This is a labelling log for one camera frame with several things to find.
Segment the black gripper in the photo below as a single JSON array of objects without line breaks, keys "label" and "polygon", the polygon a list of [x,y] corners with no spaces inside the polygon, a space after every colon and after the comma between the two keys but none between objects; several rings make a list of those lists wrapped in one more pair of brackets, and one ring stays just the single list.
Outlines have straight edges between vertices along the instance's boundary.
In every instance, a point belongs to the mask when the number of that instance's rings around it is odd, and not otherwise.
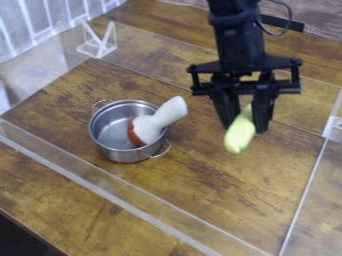
[{"label": "black gripper", "polygon": [[[251,95],[258,89],[252,96],[251,106],[255,129],[262,134],[267,131],[268,122],[272,119],[276,95],[299,94],[302,91],[300,65],[302,60],[296,57],[286,58],[270,55],[266,55],[252,68],[244,70],[223,71],[218,61],[192,64],[187,68],[187,73],[192,77],[192,95],[211,94],[220,123],[227,129],[240,113],[236,95]],[[290,70],[290,79],[275,79],[274,71],[279,69]]]}]

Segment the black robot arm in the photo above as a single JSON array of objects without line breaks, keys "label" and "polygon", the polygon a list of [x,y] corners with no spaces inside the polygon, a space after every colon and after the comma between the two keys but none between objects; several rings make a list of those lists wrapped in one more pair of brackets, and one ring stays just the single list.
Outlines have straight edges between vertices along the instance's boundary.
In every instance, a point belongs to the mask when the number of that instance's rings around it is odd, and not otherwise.
[{"label": "black robot arm", "polygon": [[268,129],[275,100],[300,92],[302,60],[271,56],[264,50],[260,0],[207,0],[219,59],[192,64],[192,94],[212,100],[224,127],[240,113],[239,97],[252,97],[252,122],[259,133]]}]

